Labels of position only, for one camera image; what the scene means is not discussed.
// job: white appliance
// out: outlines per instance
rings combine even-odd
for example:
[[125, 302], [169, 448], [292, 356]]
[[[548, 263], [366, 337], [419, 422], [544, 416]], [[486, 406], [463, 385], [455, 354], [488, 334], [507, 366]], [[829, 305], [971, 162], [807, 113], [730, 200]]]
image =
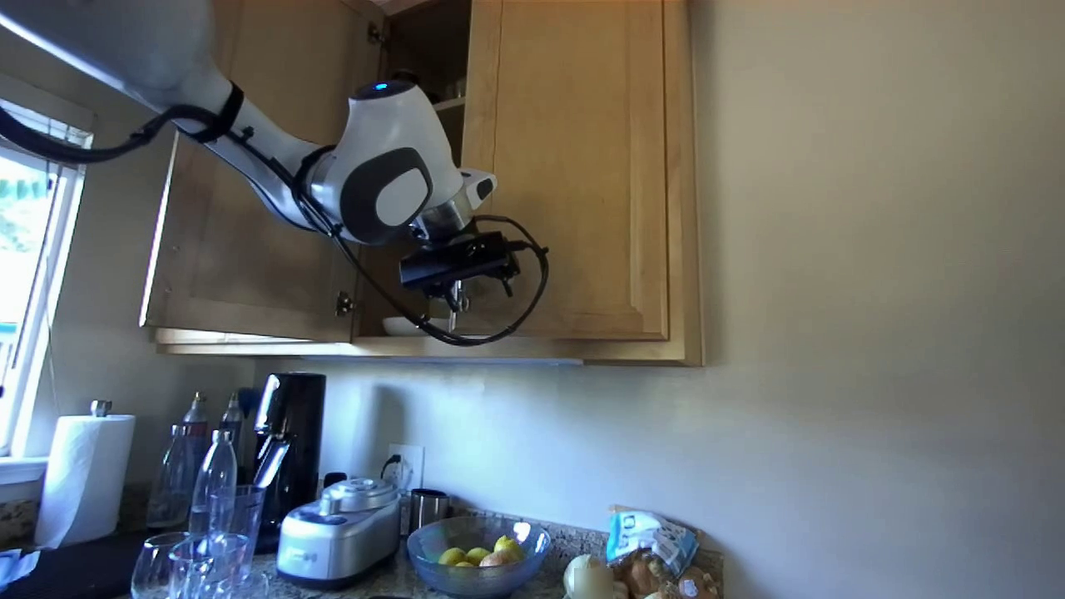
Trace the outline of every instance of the white appliance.
[[343, 480], [280, 525], [275, 573], [309, 589], [343, 589], [401, 545], [401, 491], [381, 480]]

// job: bowl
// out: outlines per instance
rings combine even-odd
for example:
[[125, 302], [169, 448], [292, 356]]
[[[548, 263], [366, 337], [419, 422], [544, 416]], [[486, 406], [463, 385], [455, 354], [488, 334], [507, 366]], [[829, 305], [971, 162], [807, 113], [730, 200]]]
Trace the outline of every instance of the bowl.
[[[498, 536], [517, 544], [504, 567], [442, 567], [442, 554], [495, 549]], [[553, 536], [535, 524], [486, 524], [475, 517], [440, 518], [406, 536], [406, 556], [419, 578], [442, 597], [492, 599], [525, 586], [546, 561]]]

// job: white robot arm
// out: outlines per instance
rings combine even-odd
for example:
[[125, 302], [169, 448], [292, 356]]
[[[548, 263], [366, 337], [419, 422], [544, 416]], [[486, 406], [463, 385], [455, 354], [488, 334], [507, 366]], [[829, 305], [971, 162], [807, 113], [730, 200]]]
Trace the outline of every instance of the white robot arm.
[[521, 273], [521, 250], [535, 252], [546, 283], [546, 250], [522, 227], [522, 244], [472, 227], [495, 181], [455, 171], [419, 85], [373, 82], [349, 99], [339, 143], [313, 146], [280, 131], [218, 71], [211, 0], [0, 0], [0, 22], [163, 113], [241, 171], [290, 227], [343, 244], [419, 241], [423, 250], [401, 271], [409, 288], [460, 309], [463, 280], [507, 283]]

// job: metal canister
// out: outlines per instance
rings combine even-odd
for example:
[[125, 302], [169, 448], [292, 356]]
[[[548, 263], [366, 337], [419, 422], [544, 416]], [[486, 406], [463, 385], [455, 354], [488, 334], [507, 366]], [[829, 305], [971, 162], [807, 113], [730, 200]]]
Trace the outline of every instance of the metal canister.
[[403, 499], [401, 536], [452, 517], [452, 499], [440, 489], [409, 489]]

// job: paper towel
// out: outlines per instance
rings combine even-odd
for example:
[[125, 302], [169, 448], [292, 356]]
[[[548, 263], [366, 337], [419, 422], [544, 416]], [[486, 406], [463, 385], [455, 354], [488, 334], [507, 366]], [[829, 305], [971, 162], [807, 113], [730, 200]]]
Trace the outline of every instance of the paper towel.
[[74, 545], [117, 529], [133, 422], [128, 412], [57, 418], [37, 545]]

